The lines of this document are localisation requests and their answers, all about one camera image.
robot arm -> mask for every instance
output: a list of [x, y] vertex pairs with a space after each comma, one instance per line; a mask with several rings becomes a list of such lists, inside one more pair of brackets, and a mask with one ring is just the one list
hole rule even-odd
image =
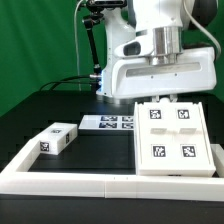
[[[185, 1], [190, 14], [202, 2]], [[216, 0], [206, 2], [217, 11]], [[130, 24], [121, 17], [120, 8], [126, 3]], [[182, 0], [89, 0], [86, 5], [91, 13], [104, 14], [107, 33], [107, 66], [98, 96], [116, 101], [203, 91], [216, 85], [214, 49], [182, 48], [182, 31], [191, 27]]]

green backdrop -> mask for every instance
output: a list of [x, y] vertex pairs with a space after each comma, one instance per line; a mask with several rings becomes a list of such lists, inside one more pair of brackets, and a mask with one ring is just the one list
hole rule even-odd
[[[224, 1], [208, 29], [224, 46]], [[76, 0], [0, 0], [0, 116], [43, 84], [77, 74], [73, 13]], [[86, 31], [78, 14], [81, 74], [92, 72]], [[103, 25], [94, 29], [99, 60], [106, 63]], [[199, 31], [184, 33], [186, 43], [207, 41]], [[218, 84], [212, 91], [224, 100], [224, 53], [215, 64]]]

white platform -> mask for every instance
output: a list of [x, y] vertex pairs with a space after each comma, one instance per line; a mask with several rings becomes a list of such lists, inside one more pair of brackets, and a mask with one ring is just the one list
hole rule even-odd
[[135, 104], [136, 173], [211, 177], [215, 172], [202, 105]]
[[81, 130], [133, 130], [133, 116], [85, 115], [79, 126]]
[[27, 172], [40, 153], [34, 138], [0, 174], [0, 193], [224, 201], [224, 152], [212, 145], [221, 178]]

black table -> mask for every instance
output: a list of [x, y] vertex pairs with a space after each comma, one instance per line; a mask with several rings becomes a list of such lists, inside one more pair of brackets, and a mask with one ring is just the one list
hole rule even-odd
[[[202, 102], [211, 143], [224, 143], [224, 104], [208, 94], [179, 96]], [[133, 115], [134, 105], [96, 100], [90, 92], [36, 92], [0, 118], [0, 169], [54, 122], [80, 124], [84, 115]], [[40, 155], [30, 172], [134, 174], [132, 131], [79, 131], [59, 156]], [[0, 196], [0, 223], [223, 223], [224, 203], [140, 199]]]

black cable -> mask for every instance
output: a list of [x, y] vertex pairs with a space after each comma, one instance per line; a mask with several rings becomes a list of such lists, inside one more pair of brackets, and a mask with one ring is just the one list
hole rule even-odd
[[88, 84], [90, 85], [91, 83], [90, 82], [68, 82], [68, 81], [58, 81], [58, 82], [49, 82], [49, 83], [46, 83], [45, 85], [43, 85], [39, 91], [42, 91], [44, 87], [48, 86], [48, 85], [51, 85], [51, 84], [62, 84], [62, 83], [67, 83], [67, 84]]
[[[62, 82], [62, 81], [70, 81], [70, 80], [74, 80], [74, 79], [87, 79], [89, 78], [89, 75], [80, 75], [80, 76], [71, 76], [71, 77], [68, 77], [68, 78], [65, 78], [65, 79], [62, 79], [60, 80], [59, 82]], [[50, 90], [54, 90], [58, 85], [60, 85], [61, 83], [55, 83], [51, 88]]]

